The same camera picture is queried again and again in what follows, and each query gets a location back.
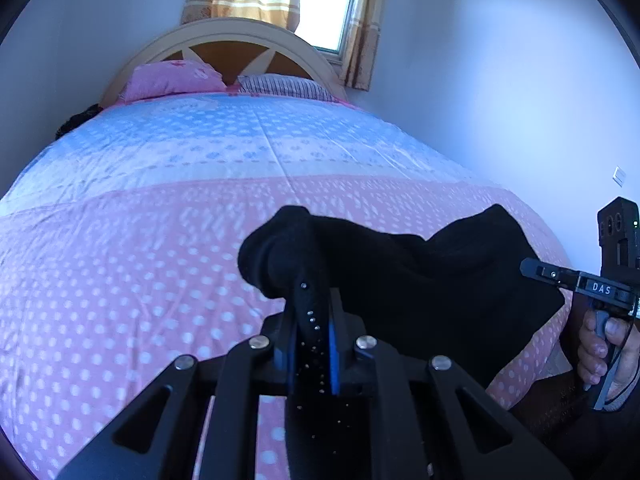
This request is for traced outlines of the pink pillow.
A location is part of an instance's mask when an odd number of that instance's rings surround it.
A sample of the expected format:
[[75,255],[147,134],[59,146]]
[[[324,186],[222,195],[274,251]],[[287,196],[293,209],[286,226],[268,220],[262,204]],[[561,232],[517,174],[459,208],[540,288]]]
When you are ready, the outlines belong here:
[[119,92],[119,102],[174,96],[183,93],[224,92],[222,76],[207,63],[169,60],[137,66]]

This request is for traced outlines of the black pants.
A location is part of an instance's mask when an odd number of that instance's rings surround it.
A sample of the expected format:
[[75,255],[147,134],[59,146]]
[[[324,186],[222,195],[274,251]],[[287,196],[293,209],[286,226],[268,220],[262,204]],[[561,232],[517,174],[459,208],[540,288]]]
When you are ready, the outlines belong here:
[[435,479],[562,479],[561,463],[488,387],[564,304],[524,278],[534,250],[494,205],[430,238],[376,232],[285,206],[244,240],[242,278],[296,317],[286,454],[295,479],[372,479],[352,408],[330,384],[330,290],[404,362]]

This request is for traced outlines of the striped pillow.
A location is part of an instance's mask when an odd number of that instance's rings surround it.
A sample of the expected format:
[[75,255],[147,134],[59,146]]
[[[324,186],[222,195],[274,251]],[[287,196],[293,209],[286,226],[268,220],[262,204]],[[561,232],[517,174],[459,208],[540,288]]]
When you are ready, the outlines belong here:
[[242,75],[238,77],[236,84],[245,93],[337,102],[337,98],[321,84],[302,77],[279,74]]

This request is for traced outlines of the window behind headboard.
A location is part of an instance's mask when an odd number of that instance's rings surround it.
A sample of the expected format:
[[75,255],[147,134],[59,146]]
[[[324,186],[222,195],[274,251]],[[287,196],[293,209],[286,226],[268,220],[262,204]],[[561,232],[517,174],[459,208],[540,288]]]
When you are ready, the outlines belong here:
[[342,56],[355,0],[300,0],[296,35],[331,58]]

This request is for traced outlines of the black bag beside bed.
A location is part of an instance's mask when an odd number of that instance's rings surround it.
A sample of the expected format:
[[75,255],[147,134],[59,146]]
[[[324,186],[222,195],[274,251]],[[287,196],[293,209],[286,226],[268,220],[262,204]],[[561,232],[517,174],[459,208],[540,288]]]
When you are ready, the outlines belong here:
[[64,124],[60,128],[58,128],[58,131],[55,133],[55,140],[62,139],[62,137],[67,133],[70,133],[71,131],[77,129],[93,117],[98,116],[102,112],[102,110],[103,107],[99,106],[99,104],[96,103],[86,108],[83,112],[75,114],[72,117],[68,118],[66,122],[64,122]]

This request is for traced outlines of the pink and blue polka-dot bedspread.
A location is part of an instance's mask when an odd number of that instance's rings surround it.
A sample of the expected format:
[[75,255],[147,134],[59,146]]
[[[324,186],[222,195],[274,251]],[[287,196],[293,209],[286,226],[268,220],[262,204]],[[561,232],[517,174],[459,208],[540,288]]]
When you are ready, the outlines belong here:
[[362,110],[221,93],[110,107],[1,202],[1,428],[37,478],[177,356],[219,356],[282,309],[236,257],[289,204],[422,237],[499,204],[568,265],[513,193]]

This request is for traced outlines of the white wall socket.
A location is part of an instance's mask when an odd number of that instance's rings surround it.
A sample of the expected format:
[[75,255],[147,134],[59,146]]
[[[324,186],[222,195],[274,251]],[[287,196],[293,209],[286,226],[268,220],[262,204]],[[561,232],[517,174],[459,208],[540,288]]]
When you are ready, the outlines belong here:
[[612,175],[612,179],[617,185],[623,186],[626,181],[626,177],[627,177],[626,172],[622,168],[620,167],[615,168]]

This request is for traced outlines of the orange curtain right of headboard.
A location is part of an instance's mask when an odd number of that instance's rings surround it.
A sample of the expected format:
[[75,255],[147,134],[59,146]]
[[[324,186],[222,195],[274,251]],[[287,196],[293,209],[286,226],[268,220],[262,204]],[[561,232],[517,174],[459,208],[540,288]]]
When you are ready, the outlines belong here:
[[385,0],[354,0],[347,22],[340,79],[345,88],[368,91],[381,36]]

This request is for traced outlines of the cream and wood headboard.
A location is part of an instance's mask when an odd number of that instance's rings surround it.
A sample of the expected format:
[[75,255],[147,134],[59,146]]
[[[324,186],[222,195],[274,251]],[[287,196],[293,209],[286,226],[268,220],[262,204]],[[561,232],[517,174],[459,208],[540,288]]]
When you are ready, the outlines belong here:
[[293,75],[322,84],[337,99],[346,98],[334,67],[299,36],[248,18],[210,18],[181,25],[147,44],[108,85],[101,105],[115,103],[137,66],[178,58],[213,66],[228,86],[241,75]]

